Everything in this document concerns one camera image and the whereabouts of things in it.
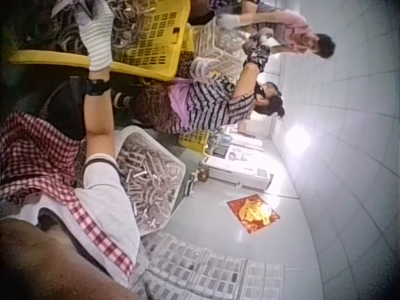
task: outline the face mask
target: face mask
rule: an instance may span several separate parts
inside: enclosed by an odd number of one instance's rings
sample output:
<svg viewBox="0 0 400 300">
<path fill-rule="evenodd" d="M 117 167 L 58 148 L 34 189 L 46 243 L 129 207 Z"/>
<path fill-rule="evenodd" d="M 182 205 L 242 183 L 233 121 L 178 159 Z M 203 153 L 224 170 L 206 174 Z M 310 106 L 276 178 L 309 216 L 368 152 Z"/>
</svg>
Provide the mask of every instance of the face mask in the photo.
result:
<svg viewBox="0 0 400 300">
<path fill-rule="evenodd" d="M 264 88 L 257 82 L 256 87 L 254 88 L 254 95 L 260 95 L 264 99 L 266 98 Z"/>
</svg>

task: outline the red poster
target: red poster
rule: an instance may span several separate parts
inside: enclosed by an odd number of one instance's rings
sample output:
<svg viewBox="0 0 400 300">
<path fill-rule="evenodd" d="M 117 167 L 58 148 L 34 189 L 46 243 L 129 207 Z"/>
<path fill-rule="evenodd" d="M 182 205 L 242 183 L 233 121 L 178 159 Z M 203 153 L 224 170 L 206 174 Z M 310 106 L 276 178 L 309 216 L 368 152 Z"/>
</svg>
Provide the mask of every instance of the red poster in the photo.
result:
<svg viewBox="0 0 400 300">
<path fill-rule="evenodd" d="M 257 194 L 229 201 L 227 205 L 250 234 L 281 218 Z"/>
</svg>

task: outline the hand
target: hand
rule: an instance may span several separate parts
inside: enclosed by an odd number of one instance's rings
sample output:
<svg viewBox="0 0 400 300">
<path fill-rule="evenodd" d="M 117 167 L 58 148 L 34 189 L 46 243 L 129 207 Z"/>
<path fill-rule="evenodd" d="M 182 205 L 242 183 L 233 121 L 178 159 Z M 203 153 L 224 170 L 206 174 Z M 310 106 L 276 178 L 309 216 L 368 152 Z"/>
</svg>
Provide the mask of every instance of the hand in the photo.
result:
<svg viewBox="0 0 400 300">
<path fill-rule="evenodd" d="M 225 29 L 234 29 L 240 27 L 240 15 L 238 14 L 221 14 L 217 17 L 217 25 Z"/>
<path fill-rule="evenodd" d="M 89 70 L 100 71 L 113 61 L 111 52 L 111 33 L 114 15 L 105 0 L 94 0 L 93 20 L 77 6 L 75 12 L 79 35 L 89 53 Z"/>
<path fill-rule="evenodd" d="M 189 73 L 195 81 L 210 83 L 211 69 L 218 64 L 218 59 L 196 57 L 190 65 Z"/>
<path fill-rule="evenodd" d="M 260 72 L 263 72 L 270 54 L 271 50 L 268 46 L 268 38 L 266 36 L 261 36 L 259 45 L 250 50 L 243 66 L 247 63 L 253 63 L 258 67 Z"/>
</svg>

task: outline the stacked white trays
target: stacked white trays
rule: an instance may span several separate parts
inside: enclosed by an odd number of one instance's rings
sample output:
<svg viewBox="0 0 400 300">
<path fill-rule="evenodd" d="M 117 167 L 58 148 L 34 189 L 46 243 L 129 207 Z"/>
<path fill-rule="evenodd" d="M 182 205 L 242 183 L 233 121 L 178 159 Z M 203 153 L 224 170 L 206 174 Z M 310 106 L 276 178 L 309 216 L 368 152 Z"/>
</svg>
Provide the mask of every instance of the stacked white trays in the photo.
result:
<svg viewBox="0 0 400 300">
<path fill-rule="evenodd" d="M 132 288 L 140 295 L 147 282 L 154 298 L 162 300 L 281 299 L 282 264 L 225 256 L 160 232 L 142 242 L 150 263 Z"/>
</svg>

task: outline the white machine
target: white machine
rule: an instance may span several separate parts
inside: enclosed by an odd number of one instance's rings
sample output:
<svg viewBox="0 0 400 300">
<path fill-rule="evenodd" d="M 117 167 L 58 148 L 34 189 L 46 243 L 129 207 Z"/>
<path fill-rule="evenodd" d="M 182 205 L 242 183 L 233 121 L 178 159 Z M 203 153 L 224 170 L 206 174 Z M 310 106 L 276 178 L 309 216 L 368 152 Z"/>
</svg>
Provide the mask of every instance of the white machine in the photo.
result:
<svg viewBox="0 0 400 300">
<path fill-rule="evenodd" d="M 209 168 L 209 177 L 237 187 L 265 191 L 273 178 L 265 169 L 259 169 L 247 161 L 231 161 L 218 157 L 206 157 L 203 162 Z"/>
</svg>

